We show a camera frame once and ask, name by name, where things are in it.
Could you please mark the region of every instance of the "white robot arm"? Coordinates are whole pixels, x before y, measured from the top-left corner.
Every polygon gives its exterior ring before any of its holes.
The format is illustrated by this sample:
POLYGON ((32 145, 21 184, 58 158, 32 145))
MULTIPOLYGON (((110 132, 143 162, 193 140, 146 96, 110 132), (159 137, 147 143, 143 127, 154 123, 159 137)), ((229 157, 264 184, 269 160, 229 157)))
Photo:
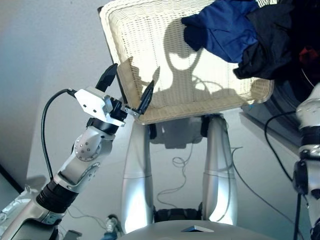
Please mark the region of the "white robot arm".
POLYGON ((124 119, 128 114, 138 117, 146 111, 152 98, 154 81, 145 89, 137 109, 105 94, 116 75, 117 66, 109 67, 96 87, 72 92, 82 109, 94 118, 89 119, 86 130, 76 139, 71 156, 11 223, 1 239, 55 240, 57 225, 111 152, 115 133, 124 126, 124 119))
POLYGON ((308 201, 311 240, 320 240, 320 83, 296 109, 302 133, 300 161, 295 164, 293 186, 308 201))

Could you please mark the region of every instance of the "wire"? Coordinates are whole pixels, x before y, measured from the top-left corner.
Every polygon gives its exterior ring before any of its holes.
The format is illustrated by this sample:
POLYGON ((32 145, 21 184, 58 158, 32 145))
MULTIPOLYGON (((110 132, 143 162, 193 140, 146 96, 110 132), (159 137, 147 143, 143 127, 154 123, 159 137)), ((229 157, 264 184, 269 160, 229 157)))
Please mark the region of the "wire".
MULTIPOLYGON (((274 211, 276 211, 278 214, 280 214, 282 217, 284 217, 286 220, 288 220, 291 224, 295 225, 295 223, 284 213, 282 213, 280 210, 278 210, 277 208, 275 208, 273 205, 271 205, 269 202, 267 202, 263 197, 261 197, 258 193, 256 193, 248 184, 247 182, 242 178, 242 176, 240 175, 238 169, 236 168, 235 162, 234 162, 234 153, 236 150, 241 149, 243 147, 237 147, 232 151, 232 164, 233 164, 233 168, 236 172, 236 174, 238 175, 238 177, 240 178, 240 180, 242 181, 242 183, 256 196, 258 197, 261 201, 263 201, 265 204, 267 204, 270 208, 272 208, 274 211)), ((305 240, 304 236, 302 235, 299 227, 298 227, 298 234, 300 236, 300 238, 302 240, 305 240)))
POLYGON ((307 79, 307 81, 311 84, 311 86, 312 86, 312 87, 315 87, 315 85, 313 85, 313 83, 309 80, 309 78, 307 77, 305 71, 304 71, 302 68, 301 68, 301 71, 302 71, 304 77, 307 79))
POLYGON ((186 160, 184 160, 182 157, 179 157, 179 156, 175 156, 174 158, 172 158, 172 164, 176 167, 176 168, 182 168, 181 169, 181 172, 182 172, 182 176, 183 176, 183 183, 178 186, 178 187, 175 187, 175 188, 169 188, 169 189, 165 189, 165 190, 162 190, 160 191, 157 195, 156 195, 156 199, 158 200, 158 202, 162 203, 162 204, 165 204, 165 205, 168 205, 168 206, 171 206, 175 209, 177 209, 178 207, 172 203, 168 203, 168 202, 165 202, 165 201, 162 201, 160 200, 160 196, 161 195, 166 195, 166 194, 173 194, 173 193, 176 193, 177 191, 179 191, 180 189, 182 189, 185 185, 186 185, 186 182, 187 182, 187 176, 186 176, 186 166, 191 158, 191 155, 192 155, 192 152, 193 152, 193 148, 194 148, 194 143, 197 141, 198 138, 194 139, 192 141, 192 144, 191 144, 191 149, 190 149, 190 154, 189 156, 187 157, 186 160))
POLYGON ((46 145, 46 139, 45 139, 45 123, 46 123, 46 116, 47 116, 47 111, 48 108, 50 106, 50 104, 61 94, 64 93, 68 93, 71 96, 75 96, 75 90, 73 89, 62 89, 60 91, 58 91, 55 95, 53 95, 48 102, 45 104, 43 112, 42 112, 42 118, 41 118, 41 144, 42 144, 42 150, 43 150, 43 154, 44 154, 44 159, 45 159, 45 163, 46 163, 46 167, 48 169, 49 172, 49 177, 50 180, 52 180, 54 178, 54 175, 52 173, 52 168, 51 168, 51 163, 49 160, 49 156, 48 156, 48 151, 47 151, 47 145, 46 145))
POLYGON ((301 209, 301 194, 299 193, 297 195, 297 199, 296 199, 296 210, 295 210, 295 222, 294 222, 293 240, 297 240, 298 239, 300 209, 301 209))
POLYGON ((264 137, 265 137, 265 140, 266 142, 268 143, 269 147, 271 148, 275 158, 277 159, 278 163, 280 164, 280 167, 282 168, 284 174, 286 175, 286 177, 290 180, 290 182, 293 181, 292 177, 289 175, 289 173, 287 172, 287 170, 285 169, 283 163, 281 162, 278 154, 276 153, 275 149, 272 147, 270 141, 269 141, 269 138, 268 138, 268 135, 267 135, 267 129, 268 129, 268 125, 269 123, 273 120, 273 119, 276 119, 278 117, 281 117, 281 116, 284 116, 284 115, 290 115, 290 114, 294 114, 295 111, 289 111, 289 112, 285 112, 285 113, 281 113, 281 114, 278 114, 278 115, 275 115, 273 117, 271 117, 268 121, 266 121, 265 125, 264 125, 264 137))
POLYGON ((104 221, 103 221, 101 218, 96 217, 96 216, 91 216, 91 215, 85 214, 85 213, 83 213, 78 207, 73 206, 73 205, 71 205, 71 206, 74 207, 75 209, 77 209, 77 210, 79 211, 79 213, 81 213, 82 215, 81 215, 81 216, 74 216, 74 215, 71 214, 70 210, 67 209, 67 212, 69 213, 70 217, 72 217, 73 219, 82 219, 82 218, 90 218, 90 219, 93 219, 93 220, 95 220, 95 221, 98 223, 98 225, 99 225, 103 230, 107 230, 107 228, 106 228, 104 225, 102 225, 102 223, 104 224, 104 221))

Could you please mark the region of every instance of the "white wicker basket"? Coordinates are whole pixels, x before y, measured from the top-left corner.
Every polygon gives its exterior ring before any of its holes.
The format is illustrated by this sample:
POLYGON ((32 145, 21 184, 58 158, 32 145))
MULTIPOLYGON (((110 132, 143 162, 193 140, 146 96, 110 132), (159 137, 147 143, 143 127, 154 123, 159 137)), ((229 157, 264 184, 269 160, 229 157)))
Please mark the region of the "white wicker basket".
POLYGON ((198 13, 212 0, 115 0, 100 18, 128 104, 137 107, 148 83, 156 84, 142 124, 216 113, 262 103, 273 81, 233 74, 227 63, 205 49, 194 52, 184 41, 181 18, 198 13))

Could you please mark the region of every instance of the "blue cloth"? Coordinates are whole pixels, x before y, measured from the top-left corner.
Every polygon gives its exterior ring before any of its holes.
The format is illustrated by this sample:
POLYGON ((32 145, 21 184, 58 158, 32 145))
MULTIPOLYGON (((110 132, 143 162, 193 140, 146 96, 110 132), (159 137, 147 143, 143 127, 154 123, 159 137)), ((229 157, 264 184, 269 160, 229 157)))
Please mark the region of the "blue cloth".
POLYGON ((195 51, 204 47, 229 63, 240 63, 244 50, 257 42, 246 14, 258 8, 254 0, 216 0, 199 14, 182 18, 184 40, 195 51))

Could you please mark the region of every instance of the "clothing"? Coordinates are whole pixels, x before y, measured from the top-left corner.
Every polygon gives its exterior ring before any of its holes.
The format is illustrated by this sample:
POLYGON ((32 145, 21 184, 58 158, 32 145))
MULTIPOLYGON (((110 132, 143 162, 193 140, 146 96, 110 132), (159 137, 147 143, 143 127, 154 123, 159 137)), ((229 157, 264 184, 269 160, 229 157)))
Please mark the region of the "clothing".
POLYGON ((245 16, 258 7, 254 0, 216 0, 199 14, 182 18, 184 40, 195 51, 204 47, 229 63, 239 63, 243 51, 257 42, 245 16))
POLYGON ((290 13, 293 9, 291 4, 272 4, 247 14, 258 42, 243 52, 242 62, 233 70, 239 79, 273 80, 290 71, 293 62, 290 13))

